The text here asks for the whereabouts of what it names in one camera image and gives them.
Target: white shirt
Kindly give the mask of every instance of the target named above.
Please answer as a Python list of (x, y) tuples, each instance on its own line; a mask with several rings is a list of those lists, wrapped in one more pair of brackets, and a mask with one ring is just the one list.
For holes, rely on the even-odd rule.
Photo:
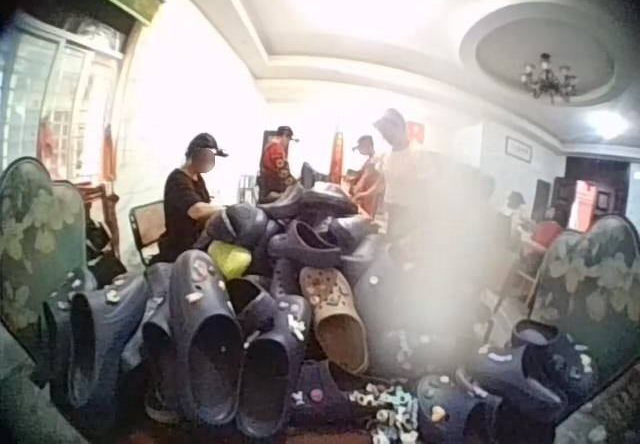
[(411, 141), (406, 149), (391, 151), (382, 159), (384, 173), (384, 200), (388, 204), (409, 206), (413, 201), (418, 181), (427, 172), (426, 152)]

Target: baseball cap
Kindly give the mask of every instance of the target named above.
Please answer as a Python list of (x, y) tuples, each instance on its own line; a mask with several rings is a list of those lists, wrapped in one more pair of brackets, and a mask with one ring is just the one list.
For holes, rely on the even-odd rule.
[(218, 147), (218, 142), (216, 141), (215, 137), (213, 137), (208, 132), (201, 132), (196, 137), (191, 139), (191, 142), (187, 147), (187, 157), (190, 157), (196, 149), (209, 149), (219, 157), (227, 157), (229, 155), (224, 150)]
[(278, 136), (281, 136), (283, 134), (289, 134), (289, 137), (291, 138), (292, 141), (298, 142), (298, 139), (293, 138), (293, 129), (291, 129), (289, 126), (279, 126), (278, 129), (276, 130), (276, 134)]
[(356, 149), (358, 149), (358, 146), (360, 146), (362, 142), (370, 142), (371, 144), (373, 144), (373, 136), (369, 136), (369, 135), (360, 136), (358, 138), (358, 144), (353, 147), (353, 150), (355, 151)]
[(407, 123), (400, 114), (395, 109), (387, 109), (382, 117), (373, 123), (376, 128), (380, 128), (381, 126), (390, 126), (390, 127), (402, 127), (405, 128)]

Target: cluttered room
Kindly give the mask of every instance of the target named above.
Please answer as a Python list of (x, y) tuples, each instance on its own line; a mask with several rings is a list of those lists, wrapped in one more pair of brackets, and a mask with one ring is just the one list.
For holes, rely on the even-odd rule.
[(14, 1), (3, 442), (640, 442), (634, 0)]

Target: black cap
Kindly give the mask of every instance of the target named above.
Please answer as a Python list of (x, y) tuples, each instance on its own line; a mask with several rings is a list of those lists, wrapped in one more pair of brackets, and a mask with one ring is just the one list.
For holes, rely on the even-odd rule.
[(355, 151), (355, 150), (358, 148), (358, 146), (360, 146), (360, 144), (361, 144), (361, 143), (363, 143), (363, 142), (368, 142), (368, 143), (370, 143), (371, 145), (373, 145), (373, 136), (369, 136), (369, 135), (360, 136), (360, 137), (358, 138), (358, 145), (357, 145), (357, 146), (355, 146), (355, 147), (353, 148), (353, 150)]
[(376, 128), (380, 128), (381, 126), (391, 126), (397, 128), (406, 128), (407, 123), (400, 114), (395, 109), (387, 109), (385, 113), (382, 115), (380, 119), (373, 123)]
[(218, 147), (218, 142), (215, 137), (208, 132), (202, 132), (191, 139), (191, 142), (187, 147), (187, 152), (185, 153), (187, 158), (191, 157), (196, 149), (210, 149), (219, 157), (227, 157), (229, 155)]
[(276, 135), (284, 136), (285, 134), (288, 134), (289, 138), (291, 138), (292, 141), (298, 141), (297, 139), (293, 138), (293, 129), (291, 129), (289, 126), (279, 126), (278, 130), (276, 131)]
[(509, 198), (508, 198), (508, 204), (509, 204), (509, 207), (512, 207), (512, 206), (520, 207), (526, 204), (526, 201), (524, 200), (524, 197), (522, 196), (521, 192), (511, 191), (511, 194), (509, 194)]

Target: black t-shirt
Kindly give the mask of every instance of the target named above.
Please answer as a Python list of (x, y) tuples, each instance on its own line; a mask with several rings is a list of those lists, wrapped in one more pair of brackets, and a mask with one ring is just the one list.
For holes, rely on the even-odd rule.
[(180, 169), (174, 169), (164, 185), (164, 219), (166, 231), (160, 237), (159, 260), (175, 261), (191, 249), (204, 223), (189, 217), (188, 211), (199, 202), (211, 202), (209, 191), (201, 175), (195, 181)]

